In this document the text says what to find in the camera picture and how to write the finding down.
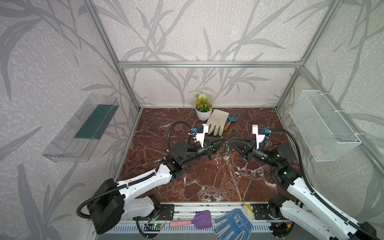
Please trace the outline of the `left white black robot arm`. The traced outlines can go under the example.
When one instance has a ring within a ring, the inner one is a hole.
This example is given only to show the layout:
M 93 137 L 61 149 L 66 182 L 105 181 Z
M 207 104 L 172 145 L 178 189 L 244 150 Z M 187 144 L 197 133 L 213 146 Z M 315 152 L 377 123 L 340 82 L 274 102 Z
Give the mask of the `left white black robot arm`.
M 186 164 L 204 156 L 211 158 L 225 143 L 225 138 L 206 138 L 195 146 L 179 142 L 153 170 L 124 181 L 104 181 L 86 203 L 96 233 L 108 232 L 121 219 L 148 217 L 157 212 L 159 202 L 141 195 L 178 179 L 186 172 Z

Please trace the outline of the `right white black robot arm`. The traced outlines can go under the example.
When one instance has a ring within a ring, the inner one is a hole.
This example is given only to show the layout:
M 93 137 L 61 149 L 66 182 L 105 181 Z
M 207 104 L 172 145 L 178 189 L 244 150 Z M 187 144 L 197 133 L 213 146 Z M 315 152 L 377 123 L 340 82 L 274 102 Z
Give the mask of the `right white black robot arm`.
M 311 212 L 302 210 L 285 196 L 270 200 L 274 212 L 291 220 L 319 240 L 376 240 L 376 229 L 368 222 L 360 223 L 338 209 L 306 183 L 291 165 L 295 152 L 290 145 L 279 144 L 273 150 L 262 149 L 253 139 L 231 139 L 234 149 L 246 161 L 259 160 L 273 168 L 276 183 L 298 199 Z

